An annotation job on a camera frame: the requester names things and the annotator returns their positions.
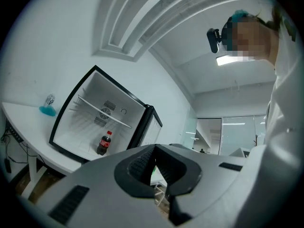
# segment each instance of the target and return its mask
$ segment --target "refrigerator vent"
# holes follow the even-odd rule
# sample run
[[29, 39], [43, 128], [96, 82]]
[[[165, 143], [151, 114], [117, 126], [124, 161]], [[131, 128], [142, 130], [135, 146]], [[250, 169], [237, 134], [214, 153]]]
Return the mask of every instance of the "refrigerator vent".
[[113, 103], [110, 102], [110, 101], [106, 101], [105, 104], [104, 104], [104, 106], [108, 107], [108, 108], [109, 108], [110, 110], [112, 110], [112, 111], [114, 111], [115, 108], [116, 108], [115, 104], [113, 104]]
[[[107, 115], [111, 115], [111, 112], [110, 112], [110, 110], [108, 108], [103, 108], [103, 109], [101, 109], [101, 111], [104, 112], [104, 113], [106, 113]], [[109, 118], [108, 116], [106, 116], [106, 115], [104, 115], [102, 113], [99, 113], [99, 115], [100, 115], [100, 117], [102, 119], [108, 119]]]
[[101, 126], [101, 127], [104, 127], [104, 126], [106, 125], [106, 121], [100, 119], [99, 117], [96, 117], [96, 118], [95, 118], [94, 123], [96, 123], [97, 125], [99, 125], [99, 126]]

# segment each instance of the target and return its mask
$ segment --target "floor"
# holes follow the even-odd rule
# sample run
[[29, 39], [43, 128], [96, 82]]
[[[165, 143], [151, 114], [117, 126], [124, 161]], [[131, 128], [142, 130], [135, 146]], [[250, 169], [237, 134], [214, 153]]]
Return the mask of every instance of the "floor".
[[[41, 168], [41, 164], [38, 162], [37, 163], [37, 170], [39, 170]], [[56, 173], [49, 171], [49, 169], [43, 174], [43, 176], [41, 177], [41, 179], [39, 180], [38, 184], [36, 185], [36, 187], [34, 188], [33, 192], [31, 193], [31, 195], [29, 196], [29, 201], [31, 201], [33, 204], [36, 204], [36, 202], [38, 201], [39, 197], [42, 196], [42, 194], [48, 189], [50, 188], [52, 185], [54, 185], [56, 182], [58, 182], [60, 179], [62, 178], [62, 176], [58, 176], [56, 175]], [[24, 191], [25, 187], [27, 186], [27, 184], [29, 183], [30, 179], [29, 179], [29, 172], [27, 172], [22, 178], [21, 180], [17, 183], [17, 185], [15, 186], [15, 192], [18, 195], [21, 195], [22, 192]], [[159, 199], [161, 198], [161, 195], [157, 195], [155, 196], [155, 199], [157, 201], [159, 201]], [[170, 204], [169, 202], [164, 198], [162, 200], [162, 202], [159, 204], [158, 208], [159, 211], [161, 212], [161, 214], [165, 217], [168, 218], [169, 216], [169, 207]]]

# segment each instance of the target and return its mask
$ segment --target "red label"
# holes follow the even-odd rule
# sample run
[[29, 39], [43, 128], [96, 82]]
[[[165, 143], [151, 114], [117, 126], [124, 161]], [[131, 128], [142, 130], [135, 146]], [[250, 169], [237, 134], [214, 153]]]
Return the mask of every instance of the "red label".
[[104, 140], [101, 140], [100, 145], [104, 146], [104, 147], [109, 147], [110, 143]]

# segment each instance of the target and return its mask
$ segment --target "light fixture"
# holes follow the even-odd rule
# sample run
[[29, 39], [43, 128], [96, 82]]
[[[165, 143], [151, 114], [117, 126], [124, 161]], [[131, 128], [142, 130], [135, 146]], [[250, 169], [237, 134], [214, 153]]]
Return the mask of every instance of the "light fixture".
[[228, 64], [228, 63], [234, 63], [234, 62], [249, 62], [254, 61], [254, 59], [250, 59], [249, 57], [234, 57], [230, 55], [224, 55], [216, 58], [218, 66]]
[[223, 123], [222, 125], [245, 125], [245, 123]]

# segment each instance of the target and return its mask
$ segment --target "coca-cola bottle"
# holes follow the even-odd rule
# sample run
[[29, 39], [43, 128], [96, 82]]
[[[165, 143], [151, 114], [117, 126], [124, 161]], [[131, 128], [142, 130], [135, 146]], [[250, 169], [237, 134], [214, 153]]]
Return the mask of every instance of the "coca-cola bottle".
[[110, 146], [110, 142], [111, 142], [111, 138], [110, 137], [111, 137], [111, 135], [112, 135], [112, 132], [108, 131], [106, 133], [106, 135], [101, 138], [101, 141], [100, 141], [100, 143], [98, 145], [98, 148], [97, 148], [97, 154], [104, 155], [106, 153], [106, 150]]

